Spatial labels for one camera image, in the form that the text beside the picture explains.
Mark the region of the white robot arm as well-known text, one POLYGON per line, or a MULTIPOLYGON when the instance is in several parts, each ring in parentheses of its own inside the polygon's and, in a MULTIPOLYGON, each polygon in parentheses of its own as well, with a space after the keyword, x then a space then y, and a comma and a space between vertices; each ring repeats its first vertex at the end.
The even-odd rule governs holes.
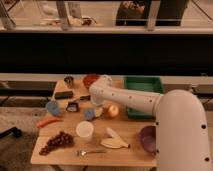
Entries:
POLYGON ((206 112, 194 94, 121 89, 112 82, 102 75, 89 87, 92 103, 109 100, 156 117, 157 171, 212 171, 206 112))

